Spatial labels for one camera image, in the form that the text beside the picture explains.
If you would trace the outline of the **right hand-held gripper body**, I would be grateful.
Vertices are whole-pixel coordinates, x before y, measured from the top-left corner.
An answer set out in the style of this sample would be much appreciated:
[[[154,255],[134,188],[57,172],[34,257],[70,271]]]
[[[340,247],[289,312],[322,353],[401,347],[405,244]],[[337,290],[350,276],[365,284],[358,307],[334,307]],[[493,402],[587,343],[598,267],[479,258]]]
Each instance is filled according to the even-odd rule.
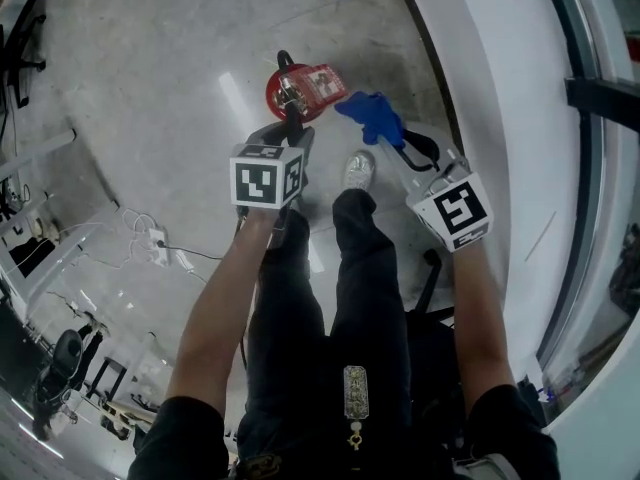
[[[494,213],[489,198],[466,158],[451,159],[440,171],[429,171],[412,184],[407,206],[449,252],[492,231]]]

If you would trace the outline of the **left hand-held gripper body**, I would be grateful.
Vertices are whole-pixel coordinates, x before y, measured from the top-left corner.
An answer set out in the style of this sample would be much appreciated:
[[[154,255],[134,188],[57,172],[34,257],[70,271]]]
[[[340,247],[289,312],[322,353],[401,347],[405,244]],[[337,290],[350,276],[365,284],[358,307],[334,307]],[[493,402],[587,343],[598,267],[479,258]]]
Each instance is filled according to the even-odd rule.
[[[238,144],[230,158],[231,202],[280,210],[303,188],[305,151],[298,147]]]

